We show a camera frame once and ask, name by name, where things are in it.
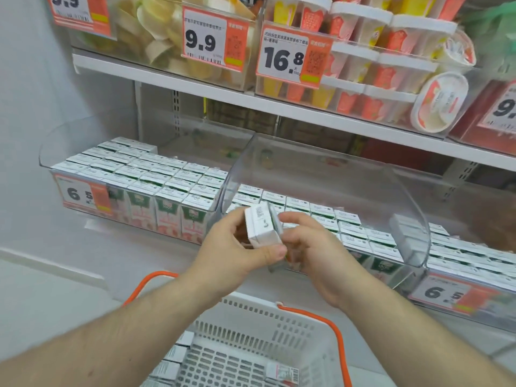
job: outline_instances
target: hand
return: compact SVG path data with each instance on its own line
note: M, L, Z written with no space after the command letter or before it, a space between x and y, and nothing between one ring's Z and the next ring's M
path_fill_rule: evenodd
M280 261L287 252L281 244L246 250L235 238L245 231L244 210L235 209L213 225L184 274L209 293L212 305L236 290L250 272Z
M345 293L350 288L346 286L348 280L367 272L337 237L315 219L297 212L283 212L278 217L282 222L299 224L284 230L283 242L293 259L301 262L301 271L310 277L323 299L343 310Z

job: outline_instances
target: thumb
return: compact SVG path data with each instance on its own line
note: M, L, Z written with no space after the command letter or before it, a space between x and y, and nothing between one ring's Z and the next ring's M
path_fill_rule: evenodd
M254 270L281 261L287 254L287 246L279 244L247 251L248 266Z

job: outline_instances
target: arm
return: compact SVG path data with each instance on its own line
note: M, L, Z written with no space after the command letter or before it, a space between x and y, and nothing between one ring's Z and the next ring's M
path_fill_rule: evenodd
M233 234L236 209L214 225L192 266L126 307L0 364L10 387L137 387L183 331L234 291L247 274L275 263L283 245L245 250Z
M303 269L352 320L398 387L515 386L516 377L370 275L334 235L300 213L281 213L283 241L303 250Z

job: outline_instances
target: right hand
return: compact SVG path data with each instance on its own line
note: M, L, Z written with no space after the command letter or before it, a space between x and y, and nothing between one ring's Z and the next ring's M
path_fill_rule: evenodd
M283 212L282 222L299 224L284 230L281 239L326 302L341 310L345 292L354 278L367 273L337 237L304 213Z

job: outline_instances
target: orange basket handle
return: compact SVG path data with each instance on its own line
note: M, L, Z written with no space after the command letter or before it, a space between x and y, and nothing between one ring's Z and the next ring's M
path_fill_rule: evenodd
M124 302L124 304L122 306L126 306L127 304L131 303L134 299L136 299L138 297L138 295L140 294L140 292L143 290L143 288L147 285L147 283L150 280L152 280L153 278L158 277L159 275L166 275L168 277L174 277L174 278L177 278L179 276L179 274L177 274L177 273L173 273L171 271L166 271L166 270L154 271L150 274L147 274L144 277L144 279L141 280L141 282L138 284L136 289L131 293L129 298ZM326 323L333 330L333 332L335 333L335 338L337 339L337 345L339 347L339 359L341 361L341 371L342 371L342 378L344 380L344 386L352 387L352 380L351 380L351 377L349 377L348 365L346 363L346 353L344 351L344 340L342 338L342 333L339 330L339 328L337 327L337 325L335 323L333 323L330 319L323 318L322 316L313 314L312 312L300 310L297 308L285 307L284 305L278 304L278 303L276 304L276 306L280 310L283 310L283 311L293 312L294 314L300 314L300 315L304 315L304 316L307 316L307 317L315 319L315 320L319 320L323 323Z

